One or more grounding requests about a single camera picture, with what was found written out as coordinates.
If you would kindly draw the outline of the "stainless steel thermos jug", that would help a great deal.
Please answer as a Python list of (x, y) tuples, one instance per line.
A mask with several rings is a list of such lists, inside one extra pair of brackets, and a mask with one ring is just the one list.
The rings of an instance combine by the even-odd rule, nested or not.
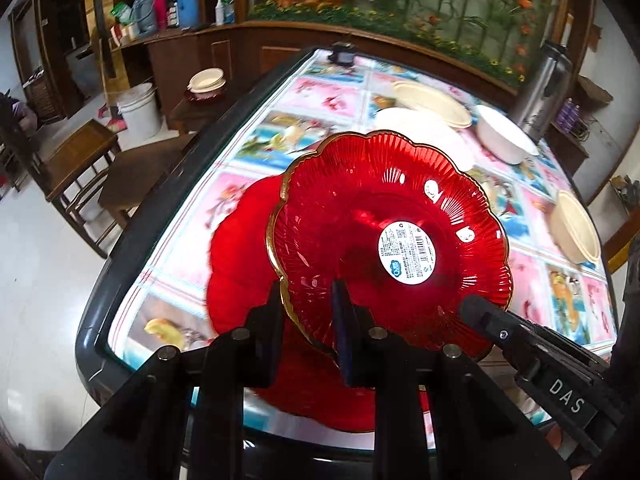
[(561, 108), (570, 83), (573, 64), (566, 47), (544, 40), (535, 58), (533, 73), (516, 96), (508, 117), (538, 143)]

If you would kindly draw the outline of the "colourful fruit pattern tablecloth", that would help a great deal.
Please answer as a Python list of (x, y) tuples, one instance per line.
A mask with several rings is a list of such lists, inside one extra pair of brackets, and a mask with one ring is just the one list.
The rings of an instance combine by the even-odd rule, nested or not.
[(617, 336), (600, 242), (547, 144), (510, 165), (480, 143), (498, 110), (456, 87), (317, 50), (160, 208), (162, 230), (118, 300), (107, 348), (130, 368), (165, 344), (192, 351), (280, 292), (274, 384), (247, 393), (248, 426), (368, 450), (374, 400), (335, 359), (331, 285), (409, 344), (456, 344), (533, 422), (498, 350), (464, 327), (483, 296), (607, 358)]

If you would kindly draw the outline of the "small black jar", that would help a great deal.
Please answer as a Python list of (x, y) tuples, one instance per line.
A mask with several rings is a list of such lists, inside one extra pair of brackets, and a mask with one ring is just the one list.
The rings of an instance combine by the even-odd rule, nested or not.
[(331, 46), (328, 60), (337, 66), (352, 67), (355, 64), (357, 47), (350, 42), (337, 41)]

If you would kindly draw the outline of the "cream bowl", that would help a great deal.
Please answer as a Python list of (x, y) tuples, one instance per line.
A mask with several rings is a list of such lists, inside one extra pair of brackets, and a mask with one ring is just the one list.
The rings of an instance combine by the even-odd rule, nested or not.
[(572, 263), (597, 263), (601, 258), (596, 227), (573, 194), (564, 190), (556, 194), (548, 226), (555, 244)]
[(396, 102), (410, 110), (428, 110), (439, 114), (446, 124), (455, 129), (469, 128), (472, 115), (448, 94), (415, 81), (392, 83)]

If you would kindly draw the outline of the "wooden stool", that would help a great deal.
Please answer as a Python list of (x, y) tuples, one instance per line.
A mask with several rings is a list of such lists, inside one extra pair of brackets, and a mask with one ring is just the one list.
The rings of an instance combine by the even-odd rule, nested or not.
[(46, 201), (103, 259), (106, 251), (101, 244), (113, 231), (116, 222), (107, 226), (102, 234), (93, 236), (81, 211), (102, 190), (108, 170), (119, 153), (117, 134), (91, 119), (64, 140), (48, 158), (42, 159), (33, 154), (28, 170)]

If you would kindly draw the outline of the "stacked bowls on side stand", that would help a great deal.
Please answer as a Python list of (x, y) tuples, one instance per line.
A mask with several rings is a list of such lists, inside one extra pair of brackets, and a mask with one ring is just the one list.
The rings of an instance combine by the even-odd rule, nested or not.
[(216, 99), (224, 91), (226, 83), (224, 71), (221, 68), (201, 70), (190, 79), (186, 88), (186, 97), (195, 102)]

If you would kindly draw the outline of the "white plastic bucket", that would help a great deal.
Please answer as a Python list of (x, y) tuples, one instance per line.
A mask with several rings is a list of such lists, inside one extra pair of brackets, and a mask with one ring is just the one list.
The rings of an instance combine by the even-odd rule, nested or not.
[(150, 82), (120, 92), (116, 103), (132, 140), (146, 141), (160, 131), (162, 118), (157, 108), (155, 89)]

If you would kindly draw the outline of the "red glass plate with sticker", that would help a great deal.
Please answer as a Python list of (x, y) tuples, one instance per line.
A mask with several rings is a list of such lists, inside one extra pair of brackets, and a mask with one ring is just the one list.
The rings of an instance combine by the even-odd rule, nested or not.
[(509, 241), (482, 186), (438, 148), (390, 130), (339, 133), (294, 160), (266, 245), (288, 318), (329, 354), (334, 280), (408, 344), (456, 344), (474, 360), (491, 344), (459, 304), (476, 295), (505, 309), (512, 297)]

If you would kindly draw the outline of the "blue water bottle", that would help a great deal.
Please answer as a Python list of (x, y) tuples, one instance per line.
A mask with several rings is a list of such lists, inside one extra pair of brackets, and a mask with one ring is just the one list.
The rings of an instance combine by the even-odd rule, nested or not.
[(191, 28), (200, 22), (198, 0), (177, 0), (180, 28)]

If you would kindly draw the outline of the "white bowl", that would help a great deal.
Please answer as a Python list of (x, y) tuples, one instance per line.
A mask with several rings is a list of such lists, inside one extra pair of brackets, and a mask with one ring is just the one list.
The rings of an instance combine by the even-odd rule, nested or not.
[(371, 122), (372, 130), (393, 130), (414, 144), (427, 144), (444, 152), (460, 171), (474, 166), (470, 149), (462, 136), (449, 127), (439, 114), (429, 110), (390, 107), (379, 110)]
[(476, 136), (480, 144), (502, 162), (519, 165), (527, 157), (537, 157), (537, 145), (509, 118), (486, 105), (474, 107)]

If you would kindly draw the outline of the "purple bottles pair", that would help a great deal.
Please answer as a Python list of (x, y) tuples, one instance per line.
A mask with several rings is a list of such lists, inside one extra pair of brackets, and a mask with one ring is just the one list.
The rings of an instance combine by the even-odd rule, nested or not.
[(555, 118), (555, 125), (563, 132), (570, 133), (579, 119), (579, 105), (568, 98)]

